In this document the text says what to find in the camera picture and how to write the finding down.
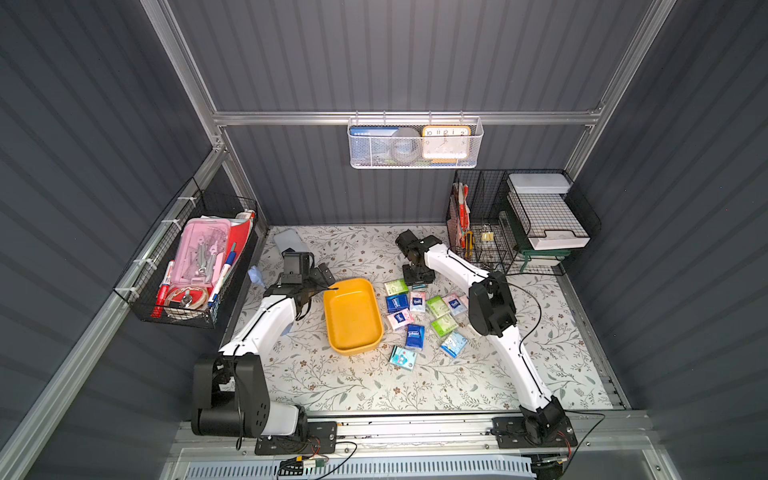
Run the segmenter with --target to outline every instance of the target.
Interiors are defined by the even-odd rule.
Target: blue glove
[[[250,282],[252,284],[266,288],[266,285],[264,285],[264,280],[262,280],[261,270],[259,270],[256,265],[248,269],[248,276],[250,277]]]

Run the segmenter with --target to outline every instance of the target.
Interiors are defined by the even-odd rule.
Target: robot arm
[[[193,375],[192,431],[196,435],[255,438],[291,435],[306,440],[306,415],[295,405],[270,401],[260,355],[311,307],[312,297],[335,283],[321,263],[310,266],[310,253],[283,256],[281,283],[264,293],[247,325],[216,356],[197,361]],[[234,378],[234,392],[221,388]]]
[[[521,344],[515,303],[504,274],[471,265],[434,236],[419,240],[407,230],[396,243],[416,275],[434,278],[434,270],[466,292],[472,328],[496,348],[515,385],[528,439],[535,444],[551,441],[565,428],[566,415]]]

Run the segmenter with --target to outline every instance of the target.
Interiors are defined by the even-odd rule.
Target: alarm clock
[[[463,160],[469,156],[471,134],[466,125],[427,125],[422,129],[422,156],[432,163]]]

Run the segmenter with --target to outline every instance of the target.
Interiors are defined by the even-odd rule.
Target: red marker
[[[168,290],[170,289],[170,271],[174,268],[174,261],[171,260],[168,262],[168,268],[165,269],[165,277],[163,278],[163,283],[160,284],[160,289],[157,291],[157,302],[155,302],[155,305],[164,305],[165,304],[165,297],[168,296]],[[152,318],[160,318],[160,315],[163,313],[163,307],[162,306],[156,306],[154,307],[154,310],[152,310]]]

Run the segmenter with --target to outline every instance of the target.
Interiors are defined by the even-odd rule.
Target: pink pencil case
[[[181,233],[171,284],[213,288],[227,258],[230,221],[224,218],[193,218]]]

